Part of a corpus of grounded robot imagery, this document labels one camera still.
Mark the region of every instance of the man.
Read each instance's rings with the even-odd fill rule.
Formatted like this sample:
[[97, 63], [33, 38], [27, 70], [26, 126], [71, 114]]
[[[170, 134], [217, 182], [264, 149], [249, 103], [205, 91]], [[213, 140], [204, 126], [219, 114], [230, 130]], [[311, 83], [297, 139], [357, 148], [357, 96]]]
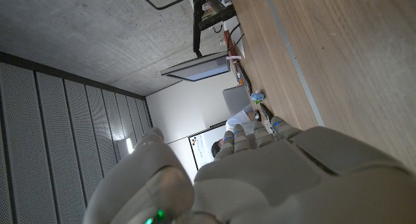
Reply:
[[[249, 105], [227, 120], [226, 130], [234, 132], [234, 126], [236, 124], [239, 124], [243, 127], [244, 131], [246, 132], [246, 135], [252, 134], [254, 133], [254, 121], [254, 111], [252, 106]], [[223, 139], [219, 139], [219, 141], [215, 142], [211, 148], [211, 153], [213, 154], [214, 158], [222, 147], [222, 141]]]

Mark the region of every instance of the perforated panel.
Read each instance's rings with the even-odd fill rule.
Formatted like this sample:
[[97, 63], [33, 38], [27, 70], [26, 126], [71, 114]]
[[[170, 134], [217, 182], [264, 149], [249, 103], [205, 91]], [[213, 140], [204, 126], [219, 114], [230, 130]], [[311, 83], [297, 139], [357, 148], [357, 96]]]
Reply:
[[150, 119], [150, 112], [149, 112], [149, 106], [147, 101], [142, 101], [144, 105], [144, 110], [146, 111], [146, 118], [148, 119], [148, 125], [149, 128], [152, 128], [151, 119]]
[[51, 175], [33, 72], [0, 64], [14, 202], [18, 223], [56, 223]]
[[104, 176], [117, 164], [114, 146], [112, 144], [109, 123], [104, 109], [103, 96], [99, 88], [86, 86], [90, 103], [92, 122], [96, 132], [99, 156], [103, 166]]
[[116, 96], [113, 92], [103, 90], [104, 104], [107, 109], [107, 116], [110, 123], [110, 131], [112, 139], [114, 140], [114, 150], [116, 151], [117, 161], [120, 161], [120, 152], [116, 141], [124, 139], [124, 131], [122, 127], [122, 121], [120, 114], [118, 113], [118, 106], [116, 102]]
[[142, 128], [142, 123], [140, 122], [140, 116], [138, 115], [136, 101], [132, 97], [126, 97], [126, 98], [127, 98], [127, 104], [129, 105], [131, 121], [133, 122], [133, 128], [135, 130], [136, 139], [137, 141], [139, 141], [143, 137], [143, 128]]
[[84, 84], [65, 80], [65, 86], [75, 146], [78, 150], [83, 186], [88, 202], [103, 178], [103, 174], [99, 163]]
[[0, 143], [0, 223], [13, 223], [10, 197], [8, 195], [7, 170], [5, 164], [5, 152], [3, 149], [4, 142], [1, 132]]
[[133, 123], [131, 122], [131, 116], [129, 112], [129, 107], [127, 105], [127, 99], [125, 98], [125, 95], [116, 93], [117, 98], [117, 105], [118, 110], [120, 111], [120, 117], [122, 118], [122, 125], [124, 130], [124, 136], [125, 138], [130, 138], [131, 143], [133, 145], [136, 145], [136, 136], [135, 132], [133, 130]]
[[61, 223], [81, 223], [85, 212], [83, 187], [73, 144], [62, 79], [36, 73], [58, 213]]
[[140, 114], [140, 120], [142, 122], [143, 131], [144, 133], [146, 133], [150, 130], [150, 125], [149, 125], [148, 117], [146, 114], [146, 109], [144, 107], [144, 103], [142, 100], [136, 99], [136, 104], [137, 104], [138, 113]]

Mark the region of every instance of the white shirt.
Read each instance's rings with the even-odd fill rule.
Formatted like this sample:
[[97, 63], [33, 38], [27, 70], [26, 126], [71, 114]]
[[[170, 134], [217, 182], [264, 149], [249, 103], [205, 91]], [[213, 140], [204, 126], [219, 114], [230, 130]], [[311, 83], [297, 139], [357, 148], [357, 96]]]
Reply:
[[243, 127], [246, 135], [254, 133], [254, 121], [251, 121], [246, 112], [241, 110], [240, 112], [236, 113], [233, 117], [229, 118], [226, 123], [226, 130], [234, 132], [234, 126], [239, 124]]

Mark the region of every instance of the gray ceiling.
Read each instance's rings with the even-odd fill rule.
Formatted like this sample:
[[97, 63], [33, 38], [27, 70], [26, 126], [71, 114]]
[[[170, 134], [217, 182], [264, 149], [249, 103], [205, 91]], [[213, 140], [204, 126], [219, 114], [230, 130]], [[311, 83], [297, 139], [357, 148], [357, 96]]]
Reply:
[[[179, 81], [160, 70], [196, 57], [192, 22], [189, 0], [0, 0], [0, 51], [149, 95]], [[222, 35], [204, 31], [202, 54], [224, 51]]]

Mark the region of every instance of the wooden surface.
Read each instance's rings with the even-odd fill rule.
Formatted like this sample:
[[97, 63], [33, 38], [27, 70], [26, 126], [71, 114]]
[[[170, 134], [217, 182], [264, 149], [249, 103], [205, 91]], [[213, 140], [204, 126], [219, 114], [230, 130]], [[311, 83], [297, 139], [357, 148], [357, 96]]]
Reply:
[[317, 124], [281, 39], [281, 18], [325, 126], [416, 171], [416, 0], [233, 0], [243, 66], [275, 115]]

